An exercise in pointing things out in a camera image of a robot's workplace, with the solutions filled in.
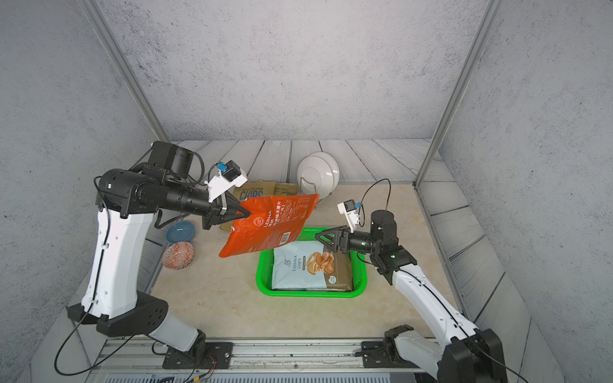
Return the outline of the tan blue chips bag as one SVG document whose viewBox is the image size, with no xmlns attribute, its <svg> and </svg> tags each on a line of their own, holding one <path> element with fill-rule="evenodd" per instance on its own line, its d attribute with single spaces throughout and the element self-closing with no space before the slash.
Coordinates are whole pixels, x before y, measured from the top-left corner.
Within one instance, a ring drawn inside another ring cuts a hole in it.
<svg viewBox="0 0 613 383">
<path fill-rule="evenodd" d="M 243 202 L 250 198 L 273 196 L 275 187 L 275 181 L 260 180 L 257 182 L 247 182 L 239 188 L 234 188 L 231 194 L 240 202 Z"/>
</svg>

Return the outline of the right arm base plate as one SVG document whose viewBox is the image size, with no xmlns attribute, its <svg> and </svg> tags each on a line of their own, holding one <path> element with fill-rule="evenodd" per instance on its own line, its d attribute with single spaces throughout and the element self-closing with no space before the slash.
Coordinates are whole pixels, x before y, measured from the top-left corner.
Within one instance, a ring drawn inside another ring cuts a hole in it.
<svg viewBox="0 0 613 383">
<path fill-rule="evenodd" d="M 362 366 L 367 369 L 374 368 L 418 368 L 413 362 L 402 359 L 394 344 L 388 340 L 363 341 L 361 349 L 354 353 L 354 357 L 362 359 Z"/>
</svg>

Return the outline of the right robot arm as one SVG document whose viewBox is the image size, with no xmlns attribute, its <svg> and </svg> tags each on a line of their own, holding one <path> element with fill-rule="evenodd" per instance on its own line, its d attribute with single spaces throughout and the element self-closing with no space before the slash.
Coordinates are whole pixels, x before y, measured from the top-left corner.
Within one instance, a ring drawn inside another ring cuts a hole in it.
<svg viewBox="0 0 613 383">
<path fill-rule="evenodd" d="M 394 215 L 376 210 L 370 230 L 337 227 L 316 234 L 331 252 L 366 255 L 378 274 L 426 321 L 434 340 L 409 326 L 388 330 L 383 349 L 389 363 L 410 362 L 438 382 L 506 382 L 504 350 L 493 330 L 481 330 L 437 291 L 417 260 L 399 243 Z"/>
</svg>

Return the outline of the light blue cassava chips bag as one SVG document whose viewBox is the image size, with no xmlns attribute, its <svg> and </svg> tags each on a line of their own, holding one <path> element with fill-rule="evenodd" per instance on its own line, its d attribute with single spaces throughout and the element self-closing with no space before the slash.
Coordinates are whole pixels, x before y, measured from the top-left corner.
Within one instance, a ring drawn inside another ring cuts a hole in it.
<svg viewBox="0 0 613 383">
<path fill-rule="evenodd" d="M 351 257 L 330 252 L 317 241 L 296 241 L 273 251 L 271 289 L 289 291 L 354 290 Z"/>
</svg>

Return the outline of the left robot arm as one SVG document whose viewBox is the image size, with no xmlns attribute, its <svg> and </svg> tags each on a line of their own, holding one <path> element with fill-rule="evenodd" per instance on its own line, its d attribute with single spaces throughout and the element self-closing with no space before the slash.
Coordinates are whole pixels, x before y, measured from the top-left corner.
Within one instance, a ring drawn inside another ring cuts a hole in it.
<svg viewBox="0 0 613 383">
<path fill-rule="evenodd" d="M 198 215 L 205 230 L 249 217 L 230 189 L 247 181 L 234 161 L 218 162 L 193 180 L 200 155 L 156 141 L 129 169 L 111 169 L 95 181 L 98 237 L 85 295 L 68 309 L 71 320 L 94 325 L 107 337 L 147 335 L 182 353 L 200 355 L 202 331 L 169 312 L 166 301 L 137 290 L 137 276 L 151 226 L 162 228 L 165 211 Z"/>
</svg>

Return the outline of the red beige chips bag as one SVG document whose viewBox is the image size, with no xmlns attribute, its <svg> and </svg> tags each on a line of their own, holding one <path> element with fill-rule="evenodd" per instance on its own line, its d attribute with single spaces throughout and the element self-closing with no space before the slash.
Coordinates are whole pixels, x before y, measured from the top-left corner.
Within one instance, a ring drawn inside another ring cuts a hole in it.
<svg viewBox="0 0 613 383">
<path fill-rule="evenodd" d="M 262 252 L 296 241 L 317 202 L 318 194 L 247 199 L 241 207 L 250 215 L 233 222 L 219 257 Z"/>
</svg>

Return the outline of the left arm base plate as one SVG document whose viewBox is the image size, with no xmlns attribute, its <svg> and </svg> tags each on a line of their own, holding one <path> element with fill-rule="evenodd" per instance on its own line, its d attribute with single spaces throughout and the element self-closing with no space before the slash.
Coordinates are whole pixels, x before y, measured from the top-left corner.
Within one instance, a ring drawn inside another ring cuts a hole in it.
<svg viewBox="0 0 613 383">
<path fill-rule="evenodd" d="M 190 351 L 168 348 L 162 368 L 164 370 L 228 370 L 234 348 L 232 342 L 200 342 Z"/>
</svg>

